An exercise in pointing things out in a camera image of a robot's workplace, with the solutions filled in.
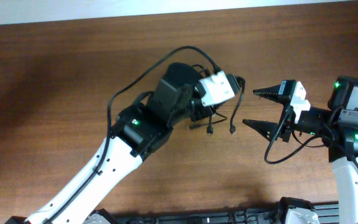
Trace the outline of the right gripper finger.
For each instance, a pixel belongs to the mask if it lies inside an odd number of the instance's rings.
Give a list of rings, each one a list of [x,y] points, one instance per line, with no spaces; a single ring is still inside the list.
[[[271,86],[268,88],[260,88],[253,90],[253,94],[261,98],[265,98],[276,103],[280,102],[278,92],[280,90],[280,85]]]
[[[271,141],[278,130],[278,124],[268,121],[257,121],[253,119],[243,119],[242,122],[253,130],[257,131],[266,140]]]

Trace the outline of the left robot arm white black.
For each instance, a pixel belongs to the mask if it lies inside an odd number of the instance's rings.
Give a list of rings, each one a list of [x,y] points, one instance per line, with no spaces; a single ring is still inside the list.
[[[239,85],[231,74],[203,75],[191,65],[172,63],[154,91],[139,95],[122,110],[88,163],[46,205],[8,223],[83,223],[132,171],[170,138],[184,119],[212,117],[234,97]]]

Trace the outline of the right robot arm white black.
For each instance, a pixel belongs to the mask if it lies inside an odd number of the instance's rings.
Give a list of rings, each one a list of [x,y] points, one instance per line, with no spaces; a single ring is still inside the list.
[[[287,142],[296,132],[310,134],[311,140],[320,138],[336,179],[339,222],[358,223],[358,78],[338,77],[327,109],[311,106],[304,86],[296,80],[253,93],[283,105],[278,123],[243,120],[269,141],[266,153],[277,139]]]

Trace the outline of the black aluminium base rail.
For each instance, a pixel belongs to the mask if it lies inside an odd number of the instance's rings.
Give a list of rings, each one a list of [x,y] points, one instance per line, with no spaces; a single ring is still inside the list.
[[[221,211],[111,215],[105,209],[93,211],[85,223],[122,224],[249,224],[249,223],[339,223],[337,203],[313,204],[282,197],[264,208],[225,208]]]

